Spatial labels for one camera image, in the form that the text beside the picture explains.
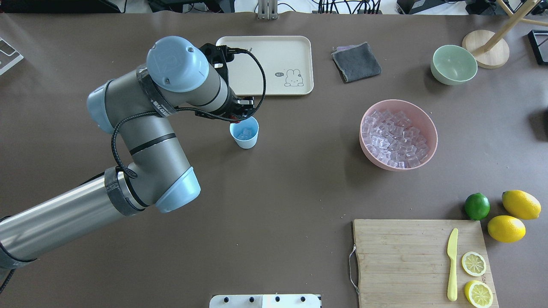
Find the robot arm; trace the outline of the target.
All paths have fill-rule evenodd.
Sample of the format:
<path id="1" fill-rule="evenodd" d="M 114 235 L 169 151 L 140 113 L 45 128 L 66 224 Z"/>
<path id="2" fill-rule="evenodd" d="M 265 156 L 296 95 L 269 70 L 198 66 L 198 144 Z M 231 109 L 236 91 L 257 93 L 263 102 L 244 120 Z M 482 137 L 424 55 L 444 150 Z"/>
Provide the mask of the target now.
<path id="1" fill-rule="evenodd" d="M 94 90 L 90 117 L 111 135 L 116 165 L 86 183 L 1 221 L 1 269 L 15 270 L 42 254 L 154 205 L 168 213 L 200 194 L 168 117 L 181 111 L 231 123 L 258 107 L 229 86 L 227 62 L 239 47 L 195 47 L 178 36 L 159 39 L 145 64 Z"/>

